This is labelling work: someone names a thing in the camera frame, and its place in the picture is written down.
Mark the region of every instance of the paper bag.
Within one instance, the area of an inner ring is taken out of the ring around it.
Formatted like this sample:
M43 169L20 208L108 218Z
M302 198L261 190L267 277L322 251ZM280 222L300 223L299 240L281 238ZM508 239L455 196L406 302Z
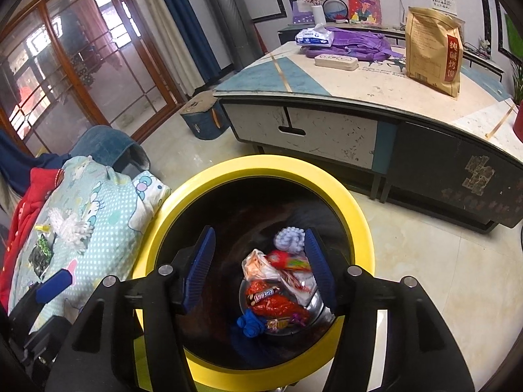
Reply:
M458 23L433 8L409 7L407 75L457 97L463 46Z

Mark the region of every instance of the red flower pot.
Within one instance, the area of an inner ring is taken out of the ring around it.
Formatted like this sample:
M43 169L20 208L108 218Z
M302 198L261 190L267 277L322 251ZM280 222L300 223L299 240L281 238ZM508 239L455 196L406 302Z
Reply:
M516 116L516 121L514 122L514 126L512 129L514 130L514 134L518 137L518 139L523 142L523 102L519 105L519 111L518 115Z

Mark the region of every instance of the blue towel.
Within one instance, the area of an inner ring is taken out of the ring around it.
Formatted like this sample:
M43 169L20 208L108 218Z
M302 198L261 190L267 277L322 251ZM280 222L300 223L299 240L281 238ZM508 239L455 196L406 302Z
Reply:
M107 125L96 125L78 139L71 155L92 156L95 162L122 172L128 163L140 171L151 167L145 150L126 133Z
M30 184L32 168L59 169L71 155L44 153L38 158L22 152L5 131L0 129L0 173L11 188L23 196Z

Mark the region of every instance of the purple bag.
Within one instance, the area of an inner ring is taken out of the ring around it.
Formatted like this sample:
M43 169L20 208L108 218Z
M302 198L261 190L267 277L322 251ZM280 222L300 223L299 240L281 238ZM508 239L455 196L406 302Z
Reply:
M332 46L307 48L305 56L314 58L320 54L335 54L356 57L361 61L383 61L390 56L403 57L401 53L392 51L391 45L383 34L348 31L330 26L326 29L334 32Z

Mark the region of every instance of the framed picture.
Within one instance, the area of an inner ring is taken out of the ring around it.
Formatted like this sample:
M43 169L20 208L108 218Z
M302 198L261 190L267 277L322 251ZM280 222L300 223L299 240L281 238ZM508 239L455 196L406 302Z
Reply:
M381 25L380 0L349 0L349 21Z

